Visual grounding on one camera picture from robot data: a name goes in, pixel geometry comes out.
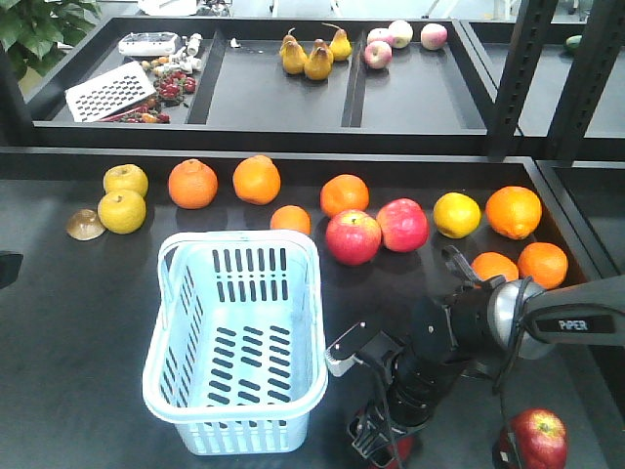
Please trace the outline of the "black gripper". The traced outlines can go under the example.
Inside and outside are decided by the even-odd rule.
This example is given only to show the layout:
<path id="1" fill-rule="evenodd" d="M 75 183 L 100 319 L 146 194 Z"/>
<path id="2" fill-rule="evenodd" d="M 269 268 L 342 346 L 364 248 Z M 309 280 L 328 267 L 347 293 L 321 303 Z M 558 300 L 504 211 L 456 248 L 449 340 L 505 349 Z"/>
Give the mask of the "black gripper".
<path id="1" fill-rule="evenodd" d="M 370 464 L 386 464 L 383 451 L 392 445 L 400 464 L 396 440 L 414 436 L 430 420 L 430 401 L 423 396 L 378 390 L 348 425 L 352 447 Z"/>

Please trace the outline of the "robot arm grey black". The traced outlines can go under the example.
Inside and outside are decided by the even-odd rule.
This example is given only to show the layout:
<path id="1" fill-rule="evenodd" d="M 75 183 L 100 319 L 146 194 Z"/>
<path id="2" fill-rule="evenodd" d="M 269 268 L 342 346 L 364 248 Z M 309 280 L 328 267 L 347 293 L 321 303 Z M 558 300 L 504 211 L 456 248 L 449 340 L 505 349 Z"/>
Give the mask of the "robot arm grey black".
<path id="1" fill-rule="evenodd" d="M 385 468 L 396 442 L 427 424 L 462 373 L 490 377 L 500 393 L 519 358 L 541 358 L 556 344 L 623 343 L 623 277 L 554 290 L 500 277 L 446 303 L 423 297 L 404 336 L 370 331 L 352 355 L 374 371 L 378 392 L 348 426 L 352 446 Z"/>

